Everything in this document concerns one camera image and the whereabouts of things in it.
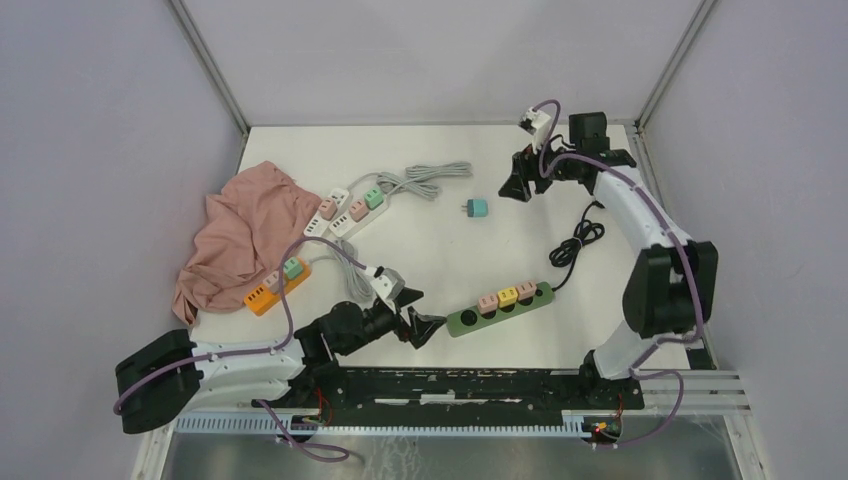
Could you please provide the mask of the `green power strip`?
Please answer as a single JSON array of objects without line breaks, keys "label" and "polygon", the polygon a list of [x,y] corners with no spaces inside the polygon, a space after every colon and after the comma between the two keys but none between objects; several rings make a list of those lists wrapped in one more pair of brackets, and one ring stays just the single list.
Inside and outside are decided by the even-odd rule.
[{"label": "green power strip", "polygon": [[449,335],[452,338],[465,336],[551,304],[555,299],[555,292],[551,285],[548,282],[540,282],[536,285],[537,290],[532,298],[518,300],[514,306],[506,309],[498,308],[495,315],[482,316],[478,312],[476,304],[480,297],[475,304],[449,314],[446,322]]}]

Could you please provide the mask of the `teal usb charger plug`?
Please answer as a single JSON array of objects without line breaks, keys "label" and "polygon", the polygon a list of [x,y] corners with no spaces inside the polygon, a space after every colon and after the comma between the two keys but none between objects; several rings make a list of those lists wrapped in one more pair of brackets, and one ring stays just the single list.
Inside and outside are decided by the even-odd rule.
[{"label": "teal usb charger plug", "polygon": [[468,199],[462,205],[462,210],[468,218],[484,218],[489,215],[488,202],[483,198]]}]

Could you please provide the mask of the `pink charger plug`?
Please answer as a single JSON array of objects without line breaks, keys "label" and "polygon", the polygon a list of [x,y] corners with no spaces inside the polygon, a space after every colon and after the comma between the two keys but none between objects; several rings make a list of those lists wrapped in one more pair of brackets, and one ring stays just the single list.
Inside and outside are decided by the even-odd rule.
[{"label": "pink charger plug", "polygon": [[499,299],[496,293],[481,296],[476,304],[478,312],[482,316],[495,315],[499,307]]}]

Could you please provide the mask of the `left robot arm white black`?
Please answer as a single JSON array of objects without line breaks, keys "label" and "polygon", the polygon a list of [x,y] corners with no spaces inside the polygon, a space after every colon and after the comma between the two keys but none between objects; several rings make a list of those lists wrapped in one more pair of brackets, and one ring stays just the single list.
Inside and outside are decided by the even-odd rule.
[{"label": "left robot arm white black", "polygon": [[419,349],[447,319],[417,312],[422,292],[404,288],[394,303],[345,301],[285,340],[242,344],[191,340],[169,331],[119,362],[113,408],[126,434],[155,430],[180,414],[242,401],[307,404],[315,384],[348,356],[387,334]]}]

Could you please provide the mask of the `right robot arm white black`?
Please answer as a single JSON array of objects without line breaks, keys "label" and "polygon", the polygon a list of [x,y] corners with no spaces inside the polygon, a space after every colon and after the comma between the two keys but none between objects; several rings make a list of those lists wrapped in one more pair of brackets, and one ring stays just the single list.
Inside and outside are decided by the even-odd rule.
[{"label": "right robot arm white black", "polygon": [[530,144],[512,157],[510,176],[498,194],[521,202],[541,195],[556,181],[583,186],[622,231],[636,255],[622,296],[623,321],[589,354],[594,371],[577,382],[580,400],[602,408],[618,393],[616,380],[629,378],[666,344],[701,339],[711,314],[718,251],[682,230],[650,193],[635,159],[614,149],[602,112],[568,119],[566,142],[554,144],[559,117],[544,101],[520,117]]}]

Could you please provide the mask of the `yellow charger plug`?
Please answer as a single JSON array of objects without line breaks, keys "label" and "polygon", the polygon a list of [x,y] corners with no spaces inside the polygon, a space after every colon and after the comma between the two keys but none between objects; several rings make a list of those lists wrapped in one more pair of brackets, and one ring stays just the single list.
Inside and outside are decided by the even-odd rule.
[{"label": "yellow charger plug", "polygon": [[515,286],[510,286],[499,290],[496,294],[497,305],[499,309],[506,309],[514,306],[519,300],[519,292]]}]

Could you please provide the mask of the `pink charger plug far end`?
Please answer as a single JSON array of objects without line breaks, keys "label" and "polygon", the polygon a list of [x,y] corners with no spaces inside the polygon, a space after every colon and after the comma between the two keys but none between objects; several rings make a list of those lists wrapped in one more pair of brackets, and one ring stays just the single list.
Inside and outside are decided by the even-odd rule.
[{"label": "pink charger plug far end", "polygon": [[515,290],[517,292],[517,299],[519,301],[524,301],[532,298],[537,290],[537,285],[533,281],[525,281],[523,283],[517,284],[515,286]]}]

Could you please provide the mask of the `pink plug on right strip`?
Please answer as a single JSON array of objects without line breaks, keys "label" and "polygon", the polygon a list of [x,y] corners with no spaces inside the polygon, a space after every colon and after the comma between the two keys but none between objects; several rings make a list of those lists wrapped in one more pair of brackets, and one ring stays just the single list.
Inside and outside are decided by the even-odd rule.
[{"label": "pink plug on right strip", "polygon": [[354,201],[348,211],[349,217],[353,222],[360,222],[370,213],[370,209],[364,200]]}]

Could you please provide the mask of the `green plug on white strip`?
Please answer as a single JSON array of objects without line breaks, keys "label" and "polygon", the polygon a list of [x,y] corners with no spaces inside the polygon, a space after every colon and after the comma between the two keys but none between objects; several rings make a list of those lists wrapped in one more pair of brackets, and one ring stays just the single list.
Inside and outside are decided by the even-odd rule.
[{"label": "green plug on white strip", "polygon": [[385,197],[381,188],[374,187],[364,194],[363,200],[367,208],[374,211],[384,203]]}]

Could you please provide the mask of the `white power strip left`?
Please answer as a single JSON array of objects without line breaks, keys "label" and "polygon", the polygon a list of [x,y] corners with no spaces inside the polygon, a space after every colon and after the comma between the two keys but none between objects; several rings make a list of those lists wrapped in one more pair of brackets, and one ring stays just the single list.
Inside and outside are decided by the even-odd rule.
[{"label": "white power strip left", "polygon": [[334,188],[321,200],[303,230],[304,236],[327,238],[333,221],[345,213],[351,202],[351,193],[344,188]]}]

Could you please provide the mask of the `orange power strip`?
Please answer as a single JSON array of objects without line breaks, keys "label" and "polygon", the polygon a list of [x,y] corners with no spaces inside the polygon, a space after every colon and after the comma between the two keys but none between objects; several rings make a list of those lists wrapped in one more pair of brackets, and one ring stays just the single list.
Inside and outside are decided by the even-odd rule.
[{"label": "orange power strip", "polygon": [[292,257],[283,263],[282,274],[270,273],[244,297],[244,305],[255,316],[261,317],[281,300],[281,292],[288,295],[304,283],[312,274],[311,267],[300,257]]}]

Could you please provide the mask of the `pink cloth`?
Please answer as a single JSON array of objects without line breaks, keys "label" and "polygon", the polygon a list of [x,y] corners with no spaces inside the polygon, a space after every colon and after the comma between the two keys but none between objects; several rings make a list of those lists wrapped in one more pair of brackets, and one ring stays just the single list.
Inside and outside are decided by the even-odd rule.
[{"label": "pink cloth", "polygon": [[206,224],[176,280],[172,311],[188,326],[198,313],[229,313],[275,269],[322,198],[265,161],[205,198]]}]

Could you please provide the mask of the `black mounting base plate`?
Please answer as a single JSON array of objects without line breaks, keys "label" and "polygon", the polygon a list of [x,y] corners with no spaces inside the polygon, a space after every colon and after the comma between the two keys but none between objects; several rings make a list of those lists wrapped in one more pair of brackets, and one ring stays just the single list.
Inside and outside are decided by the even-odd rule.
[{"label": "black mounting base plate", "polygon": [[300,375],[269,404],[321,408],[332,427],[559,426],[566,411],[601,415],[645,406],[638,381],[604,380],[585,368],[339,367]]}]

